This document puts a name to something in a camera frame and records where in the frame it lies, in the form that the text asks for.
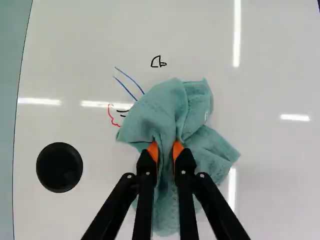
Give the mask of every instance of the cloth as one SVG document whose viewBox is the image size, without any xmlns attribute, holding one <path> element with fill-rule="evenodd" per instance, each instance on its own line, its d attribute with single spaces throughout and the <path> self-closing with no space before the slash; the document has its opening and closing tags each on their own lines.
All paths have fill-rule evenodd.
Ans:
<svg viewBox="0 0 320 240">
<path fill-rule="evenodd" d="M 117 133 L 117 141 L 131 144 L 140 152 L 153 140 L 158 144 L 159 170 L 152 220 L 157 235 L 168 236 L 179 230 L 178 190 L 171 154 L 176 139 L 191 149 L 196 172 L 207 172 L 217 184 L 240 156 L 222 136 L 204 125 L 213 106 L 213 94 L 206 79 L 183 82 L 174 78 L 155 85 L 137 101 Z M 196 211 L 200 209 L 196 200 L 194 206 Z"/>
</svg>

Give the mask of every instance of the black marker drawing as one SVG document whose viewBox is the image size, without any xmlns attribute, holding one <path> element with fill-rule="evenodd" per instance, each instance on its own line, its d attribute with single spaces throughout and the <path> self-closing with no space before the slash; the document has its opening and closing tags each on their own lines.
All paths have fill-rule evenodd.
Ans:
<svg viewBox="0 0 320 240">
<path fill-rule="evenodd" d="M 127 113 L 129 112 L 129 110 L 124 110 L 124 111 L 121 111 L 121 110 L 116 110 L 118 113 Z"/>
<path fill-rule="evenodd" d="M 155 56 L 151 61 L 151 67 L 152 68 L 162 68 L 164 66 L 167 66 L 167 63 L 164 61 L 161 61 L 161 55 Z"/>
</svg>

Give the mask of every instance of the black line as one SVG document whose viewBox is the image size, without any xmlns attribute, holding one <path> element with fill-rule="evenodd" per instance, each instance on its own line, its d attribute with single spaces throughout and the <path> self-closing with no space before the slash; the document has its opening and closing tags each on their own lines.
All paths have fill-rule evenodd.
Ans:
<svg viewBox="0 0 320 240">
<path fill-rule="evenodd" d="M 17 109 L 18 109 L 18 96 L 19 96 L 19 85 L 20 85 L 20 78 L 21 78 L 21 68 L 22 68 L 22 62 L 24 59 L 24 51 L 26 46 L 26 39 L 27 39 L 27 32 L 28 32 L 28 26 L 30 21 L 30 15 L 31 15 L 31 9 L 34 1 L 32 0 L 30 10 L 29 10 L 29 17 L 28 21 L 26 23 L 26 29 L 24 33 L 24 42 L 23 42 L 23 49 L 22 49 L 22 56 L 21 56 L 21 62 L 20 62 L 20 73 L 19 73 L 19 79 L 18 79 L 18 89 L 16 91 L 16 99 L 15 99 L 15 116 L 14 116 L 14 129 L 13 129 L 13 148 L 12 148 L 12 232 L 13 232 L 13 240 L 15 240 L 15 215 L 14 215 L 14 159 L 15 159 L 15 136 L 16 136 L 16 122 L 17 122 Z"/>
<path fill-rule="evenodd" d="M 129 112 L 129 110 L 123 110 L 123 111 L 121 111 L 121 110 L 116 110 L 118 113 L 127 113 L 127 112 Z"/>
<path fill-rule="evenodd" d="M 152 60 L 151 60 L 151 67 L 152 67 L 152 68 L 158 68 L 158 66 L 155 66 L 155 65 L 154 65 L 154 60 L 155 60 L 156 58 L 159 58 L 159 64 L 160 64 L 161 55 L 155 56 L 155 57 L 152 58 Z"/>
</svg>

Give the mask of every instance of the white surface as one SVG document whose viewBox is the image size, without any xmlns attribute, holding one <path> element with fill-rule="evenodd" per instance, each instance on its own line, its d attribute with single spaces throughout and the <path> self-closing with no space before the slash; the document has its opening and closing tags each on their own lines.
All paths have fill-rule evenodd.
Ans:
<svg viewBox="0 0 320 240">
<path fill-rule="evenodd" d="M 251 239 L 318 240 L 319 20 L 316 0 L 34 0 L 15 129 L 15 239 L 79 240 L 134 171 L 139 155 L 115 142 L 108 116 L 109 103 L 134 102 L 113 79 L 126 81 L 116 66 L 145 91 L 206 77 L 210 125 L 242 154 L 221 189 Z M 157 55 L 167 66 L 150 67 Z M 35 171 L 53 142 L 83 158 L 79 184 L 62 194 Z M 206 217 L 197 219 L 200 239 L 213 238 Z M 131 239 L 133 222 L 130 210 L 118 239 Z"/>
</svg>

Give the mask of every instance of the teal background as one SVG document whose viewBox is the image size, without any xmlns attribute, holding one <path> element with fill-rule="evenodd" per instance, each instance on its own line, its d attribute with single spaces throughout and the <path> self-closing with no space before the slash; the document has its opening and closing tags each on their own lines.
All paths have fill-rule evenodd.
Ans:
<svg viewBox="0 0 320 240">
<path fill-rule="evenodd" d="M 0 239 L 13 240 L 13 149 L 20 69 L 32 0 L 0 0 Z"/>
</svg>

